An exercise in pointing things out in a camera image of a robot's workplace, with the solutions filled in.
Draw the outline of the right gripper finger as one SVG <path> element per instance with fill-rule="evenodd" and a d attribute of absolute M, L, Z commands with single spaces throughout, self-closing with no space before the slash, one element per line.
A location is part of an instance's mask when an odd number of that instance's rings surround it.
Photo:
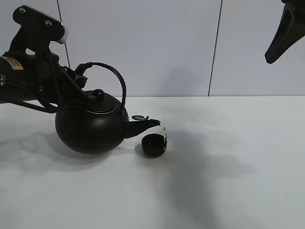
<path fill-rule="evenodd" d="M 305 36 L 305 5 L 285 3 L 275 36 L 264 54 L 268 64 L 276 62 L 291 46 Z"/>

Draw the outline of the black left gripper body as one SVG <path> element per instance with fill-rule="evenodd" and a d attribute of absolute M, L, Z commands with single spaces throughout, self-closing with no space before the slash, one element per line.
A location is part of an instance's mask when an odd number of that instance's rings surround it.
<path fill-rule="evenodd" d="M 59 65 L 58 55 L 9 50 L 9 103 L 41 112 L 72 106 L 88 110 L 93 96 L 74 81 L 74 70 Z"/>

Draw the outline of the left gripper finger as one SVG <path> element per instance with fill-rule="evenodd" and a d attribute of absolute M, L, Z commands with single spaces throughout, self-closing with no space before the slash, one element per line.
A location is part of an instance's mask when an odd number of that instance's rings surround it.
<path fill-rule="evenodd" d="M 92 67 L 92 62 L 81 63 L 75 69 L 75 78 L 74 81 L 79 87 L 84 87 L 87 83 L 88 78 L 84 76 L 84 73 L 88 68 Z"/>

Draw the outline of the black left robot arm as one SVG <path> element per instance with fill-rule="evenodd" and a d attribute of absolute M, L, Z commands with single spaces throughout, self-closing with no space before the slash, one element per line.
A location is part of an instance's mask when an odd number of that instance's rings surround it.
<path fill-rule="evenodd" d="M 67 105 L 87 107 L 90 97 L 77 74 L 59 65 L 58 55 L 6 52 L 0 58 L 0 102 L 54 114 Z"/>

